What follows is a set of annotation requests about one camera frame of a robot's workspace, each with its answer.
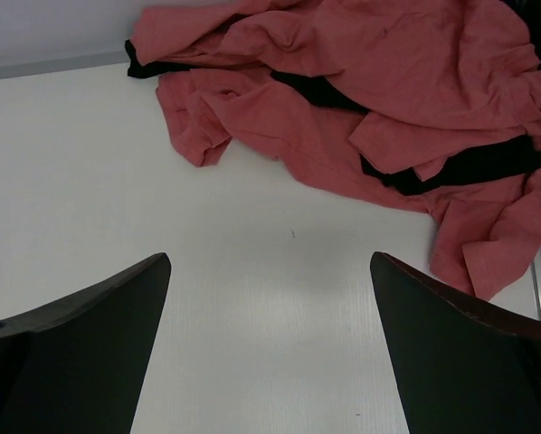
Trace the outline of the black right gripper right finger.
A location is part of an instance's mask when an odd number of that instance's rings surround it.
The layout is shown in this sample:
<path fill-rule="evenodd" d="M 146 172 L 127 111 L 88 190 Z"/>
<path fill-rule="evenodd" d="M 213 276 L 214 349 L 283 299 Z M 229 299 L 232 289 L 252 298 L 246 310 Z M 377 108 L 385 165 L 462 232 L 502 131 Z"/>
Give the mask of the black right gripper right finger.
<path fill-rule="evenodd" d="M 410 432 L 541 433 L 541 321 L 383 252 L 370 271 Z"/>

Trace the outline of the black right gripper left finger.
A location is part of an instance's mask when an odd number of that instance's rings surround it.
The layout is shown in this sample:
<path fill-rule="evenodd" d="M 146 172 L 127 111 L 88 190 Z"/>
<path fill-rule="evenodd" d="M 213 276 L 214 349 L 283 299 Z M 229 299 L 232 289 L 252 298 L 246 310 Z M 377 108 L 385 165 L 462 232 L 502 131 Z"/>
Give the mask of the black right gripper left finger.
<path fill-rule="evenodd" d="M 129 433 L 170 275 L 158 253 L 0 320 L 0 433 Z"/>

